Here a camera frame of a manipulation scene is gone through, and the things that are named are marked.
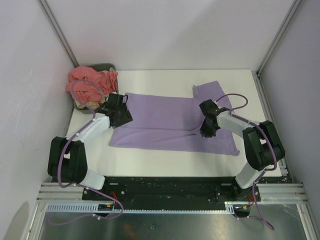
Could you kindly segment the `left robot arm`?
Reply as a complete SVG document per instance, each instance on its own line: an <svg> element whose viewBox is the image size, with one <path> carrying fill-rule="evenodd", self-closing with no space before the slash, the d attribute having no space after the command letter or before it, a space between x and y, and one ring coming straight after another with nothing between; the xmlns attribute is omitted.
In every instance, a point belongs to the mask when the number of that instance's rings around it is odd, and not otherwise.
<svg viewBox="0 0 320 240"><path fill-rule="evenodd" d="M65 137L56 136L50 144L47 173L59 183L71 183L93 189L100 200L110 196L105 177L88 167L86 148L109 128L133 120L127 107L129 96L111 93L106 102L93 111L93 116L80 129Z"/></svg>

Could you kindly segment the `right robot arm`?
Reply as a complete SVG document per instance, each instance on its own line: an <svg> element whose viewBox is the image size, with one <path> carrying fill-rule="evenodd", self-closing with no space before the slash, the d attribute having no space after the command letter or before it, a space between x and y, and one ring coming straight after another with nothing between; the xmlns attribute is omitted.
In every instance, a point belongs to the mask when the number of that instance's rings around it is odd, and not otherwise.
<svg viewBox="0 0 320 240"><path fill-rule="evenodd" d="M256 184L262 176L274 171L278 161L285 157L285 150L275 128L266 120L254 122L238 116L226 107L218 107L211 99L199 105L204 121L200 133L205 138L216 136L221 129L229 130L241 137L247 163L235 176L236 185L230 188L231 196L242 201L249 194L249 187Z"/></svg>

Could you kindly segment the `purple t shirt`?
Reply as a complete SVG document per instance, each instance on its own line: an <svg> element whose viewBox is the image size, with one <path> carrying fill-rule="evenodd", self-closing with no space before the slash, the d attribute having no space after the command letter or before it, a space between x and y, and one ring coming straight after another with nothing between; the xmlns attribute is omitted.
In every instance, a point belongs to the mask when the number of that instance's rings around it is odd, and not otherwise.
<svg viewBox="0 0 320 240"><path fill-rule="evenodd" d="M219 129L209 138L200 133L205 119L200 104L225 94L219 82L193 86L192 93L192 98L128 93L133 120L114 129L109 146L238 156L231 131Z"/></svg>

